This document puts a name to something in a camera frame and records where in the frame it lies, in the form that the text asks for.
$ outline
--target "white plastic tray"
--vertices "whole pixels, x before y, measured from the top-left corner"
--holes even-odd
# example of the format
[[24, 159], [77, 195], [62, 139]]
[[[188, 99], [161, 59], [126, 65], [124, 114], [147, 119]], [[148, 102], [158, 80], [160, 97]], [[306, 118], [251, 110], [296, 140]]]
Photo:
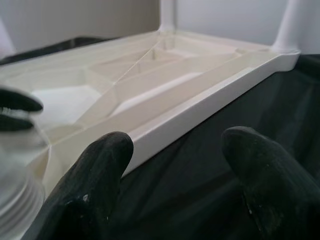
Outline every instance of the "white plastic tray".
[[33, 119], [46, 144], [25, 164], [48, 195], [103, 134], [133, 139], [128, 173], [294, 61], [264, 45], [151, 32], [4, 66], [0, 82], [44, 104]]

